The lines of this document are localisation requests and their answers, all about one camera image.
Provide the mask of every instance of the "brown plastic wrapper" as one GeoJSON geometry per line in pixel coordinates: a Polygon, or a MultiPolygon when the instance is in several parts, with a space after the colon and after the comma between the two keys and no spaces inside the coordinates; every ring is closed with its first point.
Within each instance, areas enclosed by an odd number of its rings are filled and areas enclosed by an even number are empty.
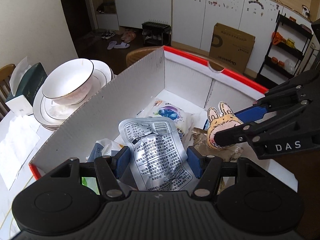
{"type": "MultiPolygon", "coordinates": [[[[207,144],[207,131],[194,127],[192,129],[193,147],[202,155],[214,155],[220,157],[224,162],[237,162],[241,156],[243,148],[237,145],[230,146],[223,150],[211,149],[207,144]]],[[[218,194],[225,189],[223,179],[221,179],[218,194]]]]}

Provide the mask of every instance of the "table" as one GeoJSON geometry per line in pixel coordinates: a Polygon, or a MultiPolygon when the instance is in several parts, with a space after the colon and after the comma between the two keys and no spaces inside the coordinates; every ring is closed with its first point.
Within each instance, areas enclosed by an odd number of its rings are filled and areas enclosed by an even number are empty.
{"type": "MultiPolygon", "coordinates": [[[[10,121],[14,117],[14,113],[10,111],[0,122],[0,142],[5,138],[9,129],[10,121]]],[[[12,224],[12,201],[21,190],[35,182],[28,164],[40,147],[52,135],[52,133],[53,131],[47,130],[42,125],[39,126],[37,134],[39,135],[40,140],[30,153],[26,162],[23,164],[18,177],[16,178],[10,190],[7,189],[2,177],[0,176],[0,240],[11,239],[14,234],[18,232],[17,227],[12,224]]]]}

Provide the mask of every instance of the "yellow cartoon character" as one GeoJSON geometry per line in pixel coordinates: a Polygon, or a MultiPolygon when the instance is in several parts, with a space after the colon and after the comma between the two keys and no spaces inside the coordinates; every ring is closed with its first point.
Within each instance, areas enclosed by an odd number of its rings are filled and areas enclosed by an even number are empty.
{"type": "Polygon", "coordinates": [[[210,148],[215,150],[222,150],[231,146],[217,145],[214,141],[214,135],[216,132],[243,124],[243,122],[241,122],[241,120],[233,114],[232,110],[225,102],[220,102],[219,109],[221,114],[219,114],[218,111],[213,107],[210,107],[208,110],[208,120],[210,122],[210,126],[207,133],[207,144],[210,148]]]}

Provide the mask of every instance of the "white slipper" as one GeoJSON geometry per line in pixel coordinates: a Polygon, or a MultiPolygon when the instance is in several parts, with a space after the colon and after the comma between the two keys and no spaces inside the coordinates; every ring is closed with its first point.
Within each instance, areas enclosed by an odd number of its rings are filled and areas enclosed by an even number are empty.
{"type": "Polygon", "coordinates": [[[113,49],[113,47],[117,45],[116,41],[110,41],[109,46],[107,47],[107,49],[113,49]]]}
{"type": "Polygon", "coordinates": [[[127,44],[125,42],[121,42],[121,44],[114,46],[115,49],[127,49],[129,47],[130,47],[130,44],[127,44]]]}

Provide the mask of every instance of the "cartoon face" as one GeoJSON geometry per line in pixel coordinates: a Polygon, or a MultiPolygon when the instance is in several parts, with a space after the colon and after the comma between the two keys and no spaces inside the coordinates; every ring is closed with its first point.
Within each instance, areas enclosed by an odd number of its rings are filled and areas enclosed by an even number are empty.
{"type": "Polygon", "coordinates": [[[225,102],[220,102],[219,109],[221,114],[219,114],[218,111],[213,107],[210,107],[208,110],[208,120],[210,122],[210,126],[207,133],[207,144],[210,148],[215,150],[221,150],[230,147],[216,144],[214,141],[214,136],[217,132],[243,124],[243,122],[241,122],[241,120],[233,114],[232,110],[225,102]]]}
{"type": "Polygon", "coordinates": [[[179,112],[177,108],[173,106],[164,106],[159,109],[159,115],[164,117],[169,117],[171,120],[175,120],[179,118],[179,112]]]}

